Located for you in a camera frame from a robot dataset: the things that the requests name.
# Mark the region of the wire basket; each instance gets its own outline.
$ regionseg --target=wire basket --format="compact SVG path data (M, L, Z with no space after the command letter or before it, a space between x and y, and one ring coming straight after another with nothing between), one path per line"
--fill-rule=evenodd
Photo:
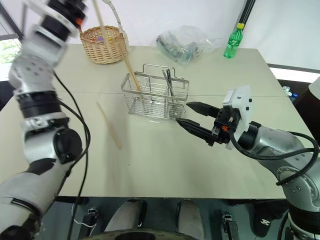
M107 42L105 42L106 39L104 39L105 37L100 26L89 28L84 32L79 28L80 39L85 53L96 64L118 62L122 59L121 49L124 54L128 51L128 37L122 28L116 9L111 1L104 0L104 2L112 9L118 23L118 27L104 26Z
M162 75L151 75L145 73L145 67L157 69L170 69L173 72L172 91ZM128 107L128 113L142 115L156 119L175 120L181 118L185 112L189 91L189 81L183 77L176 77L174 67L143 64L142 72L135 73L141 91L138 91L134 80L127 74L121 84L121 89Z

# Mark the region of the bottle label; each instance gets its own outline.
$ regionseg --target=bottle label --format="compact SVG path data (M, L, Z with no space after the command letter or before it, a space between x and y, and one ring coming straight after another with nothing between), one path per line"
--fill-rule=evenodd
M238 41L238 40L233 40L233 39L229 39L228 45L230 45L231 47L239 47L240 41Z

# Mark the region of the black cable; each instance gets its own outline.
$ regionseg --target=black cable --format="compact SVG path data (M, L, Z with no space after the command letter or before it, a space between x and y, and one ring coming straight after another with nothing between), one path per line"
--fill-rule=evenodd
M67 239L69 240L71 238L71 233L72 233L72 229L73 229L73 225L74 225L74 219L76 217L76 213L77 213L77 209L78 209L78 202L80 200L80 196L81 196L81 192L82 192L82 189L83 189L83 186L85 184L85 180L86 180L86 177L87 177L87 171L88 171L88 162L89 162L89 153L88 153L88 147L90 145L90 140L91 140L91 136L90 136L90 131L89 131L89 128L88 126L86 125L85 123L85 120L84 120L84 117L81 113L81 110L78 106L78 103L75 99L75 97L73 96L73 94L69 91L69 89L66 87L66 85L60 80L60 78L58 77L58 75L56 74L56 72L54 71L54 76L55 78L57 79L57 81L61 84L61 86L66 90L66 92L70 95L70 97L72 98L73 102L74 102L74 105L77 109L77 111L79 112L79 115L82 119L82 123L83 124L83 128L84 128L84 134L85 134L85 145L86 145L86 149L83 151L83 154L81 154L78 159L76 159L74 161L74 163L70 166L69 168L69 171L71 171L71 169L77 164L77 162L83 157L83 155L85 154L85 169L84 169L84 175L83 175L83 179L82 179L82 183L81 183L81 186L80 186L80 189L79 189L79 193L75 199L75 203L74 203L74 209L72 211L72 217L71 217L71 220L70 220L70 224L69 224L69 230L68 230L68 237Z
M79 202L79 199L80 199L80 196L81 196L81 192L82 192L82 189L84 188L84 185L85 185L85 181L86 181L86 178L87 178L87 171L88 171L88 159L89 159L89 156L88 156L88 148L89 148L89 145L90 145L90 141L91 141L91 135L90 135L90 130L87 126L87 124L85 123L85 121L81 118L81 116L79 116L71 107L69 107L68 105L66 105L64 102L62 101L59 101L60 105L62 105L63 107L65 107L66 109L68 109L73 115L75 115L83 124L83 127L85 129L85 134L87 136L87 141L86 141L86 147L84 149L84 151L80 154L80 156L78 157L78 159L74 162L78 162L85 154L86 154L86 157L85 157L85 168L84 168L84 175L83 175L83 178L82 178L82 182L81 182L81 186L80 186L80 189L79 189L79 192L78 192L78 195L75 199L75 203L74 203L74 208L73 208L73 212L72 212L72 217L71 217L71 220L70 220L70 224L69 224L69 230L68 230L68 236L67 236L67 239L70 240L71 238L71 233L72 233L72 229L73 229L73 226L74 226L74 219L76 217L76 213L77 213L77 208L78 208L78 202Z
M276 183L277 186L283 185L285 183L290 182L293 179L296 179L300 176L302 176L303 174L305 174L317 161L318 159L318 154L319 154L319 146L318 143L310 136L305 135L303 133L299 133L299 132L289 132L293 135L296 135L298 137L302 137L305 138L307 140L309 140L312 144L313 144L313 148L303 148L297 151L292 151L289 153L284 153L284 154L280 154L280 155L276 155L276 156L265 156L265 155L259 155L259 154L253 154L245 149L243 149L237 142L237 140L235 139L234 136L234 129L230 128L229 129L229 137L230 140L232 142L232 144L234 145L234 147L242 154L244 154L245 156L252 158L252 159L256 159L256 160L281 160L281 159L285 159L285 158L289 158L289 157L293 157L296 156L298 154L302 154L302 153L306 153L306 152L313 152L312 157L310 159L310 161L304 166L304 168L302 168L301 170L299 170L298 172L296 172L295 174L286 177L285 179L278 181Z
M251 153L251 152L245 150L244 148L242 148L238 144L238 142L234 136L234 129L233 128L229 128L229 137L230 137L230 140L231 140L232 144L234 145L234 147L240 153L242 153L243 155L246 155L249 158L256 159L256 160L281 160L281 159L286 159L286 158L296 156L298 154L303 154L303 153L308 153L308 152L314 151L313 148L302 148L300 150L296 150L296 151L292 151L292 152L288 152L288 153L284 153L284 154L280 154L280 155L275 155L275 156L259 155L259 154L254 154L254 153Z
M309 169L316 163L317 159L318 159L318 154L319 154L319 146L316 140L314 140L312 137L305 135L303 133L299 133L299 132L294 132L294 131L290 131L289 133L298 136L298 137L302 137L305 138L307 140L309 140L312 144L313 144L313 154L311 159L309 160L309 162L304 166L304 168L302 168L301 170L299 170L298 172L296 172L295 174L286 177L285 179L278 181L276 183L277 186L281 186L285 183L290 182L293 179L296 179L300 176L302 176L303 174L305 174L306 172L309 171Z
M279 227L279 230L278 230L278 237L277 237L277 240L281 240L282 238L282 233L284 231L284 227L286 225L286 222L288 220L288 212L286 212L286 214L283 216L283 219L281 221L281 224L280 224L280 227Z

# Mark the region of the basket handle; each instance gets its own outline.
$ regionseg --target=basket handle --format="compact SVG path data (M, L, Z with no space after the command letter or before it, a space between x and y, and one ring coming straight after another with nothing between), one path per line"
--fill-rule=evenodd
M113 3L111 2L111 0L102 0L102 1L111 8L111 10L112 10L112 12L113 12L113 14L114 14L114 17L115 17L115 19L116 19L116 21L117 21L117 23L118 23L118 27L119 27L120 33L122 33L122 34L125 36L125 38L127 38L127 34L126 34L126 32L124 31L124 29L123 29L123 27L122 27L122 25L121 25L120 18L119 18L119 16L118 16L118 13L117 13L117 11L116 11L116 8L115 8L115 6L113 5Z
M81 36L81 34L83 34L82 29L81 29L81 25L78 27L78 31L79 31L79 34Z

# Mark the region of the robotic arm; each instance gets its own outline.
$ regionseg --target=robotic arm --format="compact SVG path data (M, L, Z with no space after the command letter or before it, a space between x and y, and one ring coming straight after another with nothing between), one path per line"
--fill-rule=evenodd
M50 0L47 5L33 1L33 8L45 17L24 40L9 72L24 117L23 150L29 168L0 184L0 240L32 239L82 153L81 138L68 127L52 78L66 39L85 17L85 5L81 0Z
M0 240L32 239L71 167L83 155L81 139L68 127L69 118L61 111L52 78L53 68L66 50L66 39L76 33L85 17L85 5L81 0L32 3L45 17L23 42L9 73L24 116L23 150L29 168L0 184ZM301 150L304 146L292 133L250 122L251 102L250 89L239 87L228 92L221 109L200 102L187 104L215 118L212 130L188 119L177 122L210 146L225 143L229 149L234 146L258 159L280 180L290 204L289 221L295 238L320 239L320 164L313 161L311 169L306 171L305 167L312 166L308 162L318 156L318 146Z
M249 86L241 86L227 93L221 109L201 102L187 103L197 113L215 118L212 130L189 119L177 118L176 121L210 146L214 142L225 143L228 149L235 146L246 156L257 159L276 176L279 180L277 185L282 186L289 203L288 218L295 239L320 239L320 161L317 159L317 142L303 134L294 133L313 141L314 148L304 148L290 132L250 122L251 103Z

